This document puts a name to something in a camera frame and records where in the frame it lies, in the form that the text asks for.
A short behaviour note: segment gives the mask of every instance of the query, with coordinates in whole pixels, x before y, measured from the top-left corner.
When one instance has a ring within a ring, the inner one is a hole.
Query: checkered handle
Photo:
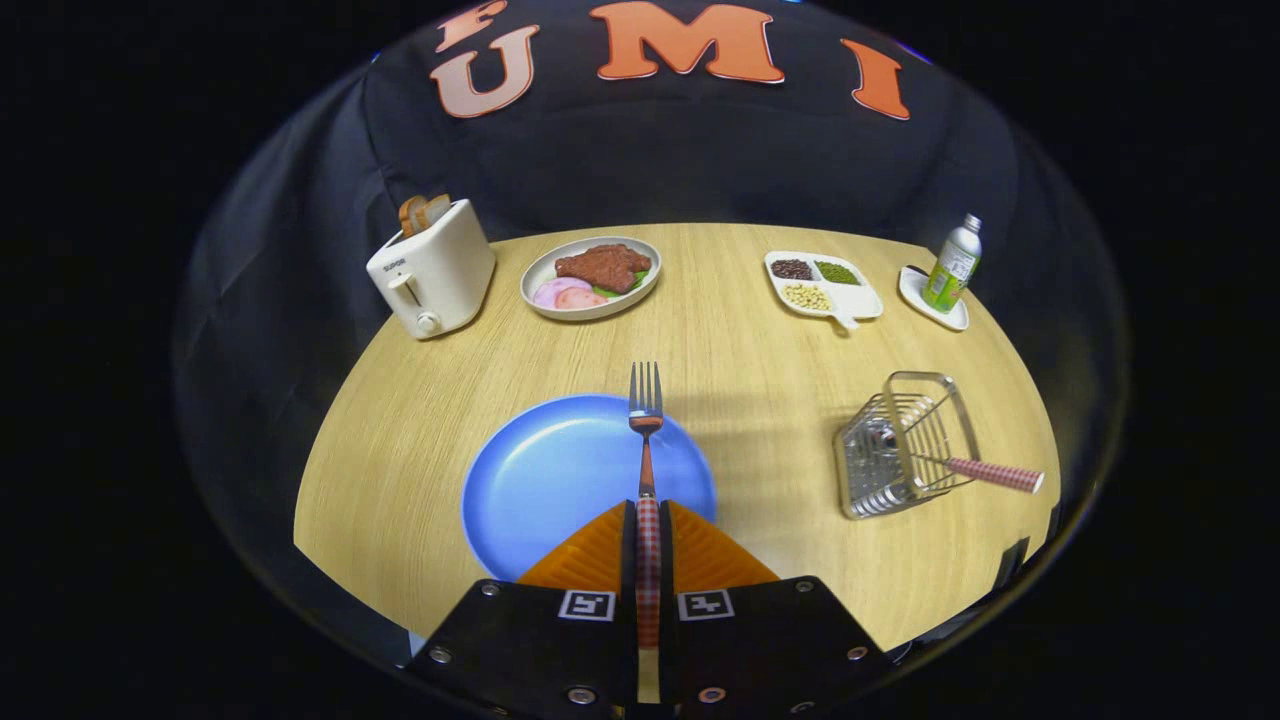
[[[662,546],[658,530],[658,501],[636,502],[636,628],[640,647],[658,647],[658,602],[662,593]]]
[[[1041,483],[1044,482],[1044,473],[1037,470],[1005,468],[1004,465],[992,465],[991,462],[966,460],[964,457],[947,460],[947,468],[975,480],[984,480],[1033,495],[1039,489]]]

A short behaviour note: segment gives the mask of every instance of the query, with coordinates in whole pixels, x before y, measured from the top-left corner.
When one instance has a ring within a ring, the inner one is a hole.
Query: toaster
[[[404,329],[426,340],[476,316],[495,264],[475,208],[458,200],[425,231],[396,233],[365,269]]]

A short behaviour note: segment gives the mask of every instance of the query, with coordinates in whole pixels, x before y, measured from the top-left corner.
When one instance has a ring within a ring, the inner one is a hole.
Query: table surface
[[[545,319],[520,278],[566,242],[622,234],[662,252],[649,297],[596,322]],[[664,406],[710,464],[721,529],[782,578],[822,578],[882,647],[954,616],[991,591],[1001,553],[1046,541],[1059,500],[1053,433],[1030,374],[991,314],[966,295],[970,327],[948,331],[897,292],[923,247],[828,231],[660,224],[559,232],[493,245],[498,265],[466,328],[412,340],[392,316],[329,409],[303,471],[297,547],[338,584],[429,637],[485,577],[462,532],[467,469],[522,410],[584,392],[626,395],[632,360],[662,368]],[[771,250],[845,258],[884,313],[845,331],[774,296]],[[1046,471],[1028,496],[972,483],[893,515],[840,511],[832,438],[895,370],[951,375],[983,460]]]

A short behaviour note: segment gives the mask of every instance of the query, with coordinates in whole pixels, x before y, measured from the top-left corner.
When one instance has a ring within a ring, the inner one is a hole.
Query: orange letter
[[[440,91],[440,105],[454,118],[475,118],[506,108],[529,90],[534,82],[534,56],[529,50],[529,38],[538,32],[538,26],[513,29],[489,44],[492,50],[502,53],[502,67],[507,72],[502,85],[489,92],[476,92],[471,85],[471,60],[479,53],[463,53],[431,70],[431,79]]]
[[[609,64],[604,79],[649,77],[658,63],[644,56],[648,42],[680,74],[689,74],[707,49],[716,44],[716,59],[707,72],[730,79],[782,82],[773,67],[764,26],[773,18],[737,5],[712,5],[687,26],[653,3],[614,3],[588,13],[604,20],[609,33]]]
[[[506,9],[507,0],[497,0],[495,3],[480,5],[479,8],[467,10],[456,18],[444,20],[443,24],[436,26],[436,29],[444,31],[444,42],[442,42],[435,51],[443,53],[444,50],[457,45],[460,41],[489,27],[493,24],[493,20],[486,18],[492,18]]]
[[[852,50],[854,58],[858,59],[861,85],[854,90],[854,100],[895,120],[911,119],[911,111],[902,105],[902,96],[897,91],[897,70],[901,70],[902,65],[893,58],[852,40],[840,42]]]

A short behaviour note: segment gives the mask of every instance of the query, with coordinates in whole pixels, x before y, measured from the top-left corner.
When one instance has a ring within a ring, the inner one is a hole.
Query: red beans
[[[788,281],[812,281],[813,272],[804,260],[774,260],[769,269],[776,277]]]

